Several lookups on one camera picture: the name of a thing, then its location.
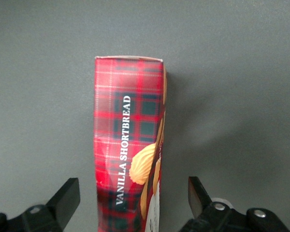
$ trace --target red plaid box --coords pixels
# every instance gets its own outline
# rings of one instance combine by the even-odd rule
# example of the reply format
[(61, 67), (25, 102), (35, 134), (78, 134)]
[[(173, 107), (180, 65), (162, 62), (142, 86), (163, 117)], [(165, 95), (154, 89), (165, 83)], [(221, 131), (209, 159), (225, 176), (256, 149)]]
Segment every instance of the red plaid box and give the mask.
[(96, 57), (94, 88), (98, 231), (157, 232), (166, 98), (163, 62)]

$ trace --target label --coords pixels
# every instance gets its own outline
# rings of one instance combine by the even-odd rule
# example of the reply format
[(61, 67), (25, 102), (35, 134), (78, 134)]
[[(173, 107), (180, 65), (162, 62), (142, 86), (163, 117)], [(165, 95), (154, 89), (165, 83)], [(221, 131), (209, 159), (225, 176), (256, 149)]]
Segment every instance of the label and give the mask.
[(160, 216), (160, 181), (157, 184), (156, 195), (152, 195), (149, 203), (145, 232), (159, 232)]

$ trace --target shortbread box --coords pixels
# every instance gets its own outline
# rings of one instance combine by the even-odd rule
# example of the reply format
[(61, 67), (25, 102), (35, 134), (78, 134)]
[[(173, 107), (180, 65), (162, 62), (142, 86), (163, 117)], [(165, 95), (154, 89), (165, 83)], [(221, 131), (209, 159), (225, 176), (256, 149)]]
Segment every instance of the shortbread box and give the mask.
[(161, 59), (96, 57), (98, 232), (158, 232), (166, 70)]

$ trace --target metal screw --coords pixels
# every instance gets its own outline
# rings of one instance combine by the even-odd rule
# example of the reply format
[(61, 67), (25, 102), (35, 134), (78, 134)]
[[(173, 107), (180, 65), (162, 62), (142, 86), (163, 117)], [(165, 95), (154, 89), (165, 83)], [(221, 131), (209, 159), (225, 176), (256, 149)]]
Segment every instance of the metal screw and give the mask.
[(259, 209), (256, 209), (256, 210), (254, 211), (254, 214), (255, 214), (257, 217), (260, 217), (260, 218), (265, 218), (265, 217), (266, 217), (265, 212), (263, 212), (262, 210), (259, 210)]
[(40, 211), (40, 208), (35, 206), (33, 209), (30, 210), (30, 213), (31, 213), (31, 214), (36, 214), (36, 213), (38, 213), (39, 211)]
[(223, 205), (223, 204), (220, 204), (220, 203), (216, 203), (215, 204), (215, 208), (219, 211), (222, 211), (224, 210), (226, 207)]

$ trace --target gray background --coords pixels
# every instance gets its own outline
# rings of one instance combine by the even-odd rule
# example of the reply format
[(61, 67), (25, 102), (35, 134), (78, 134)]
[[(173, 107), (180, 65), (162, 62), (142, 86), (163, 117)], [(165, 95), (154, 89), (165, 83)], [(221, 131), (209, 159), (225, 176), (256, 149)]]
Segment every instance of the gray background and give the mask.
[(79, 177), (66, 232), (97, 230), (94, 57), (169, 72), (161, 232), (192, 217), (187, 178), (290, 228), (290, 1), (0, 1), (0, 211)]

